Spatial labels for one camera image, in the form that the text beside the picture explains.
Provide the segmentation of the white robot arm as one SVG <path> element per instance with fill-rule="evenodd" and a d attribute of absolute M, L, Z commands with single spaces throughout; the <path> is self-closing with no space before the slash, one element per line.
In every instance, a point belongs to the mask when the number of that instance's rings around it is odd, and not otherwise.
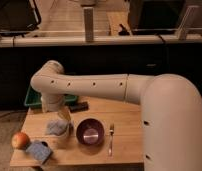
<path fill-rule="evenodd" d="M 60 108 L 65 94 L 138 104 L 145 171 L 202 171 L 202 97 L 183 76 L 66 75 L 50 60 L 31 77 L 31 86 L 49 111 Z"/>

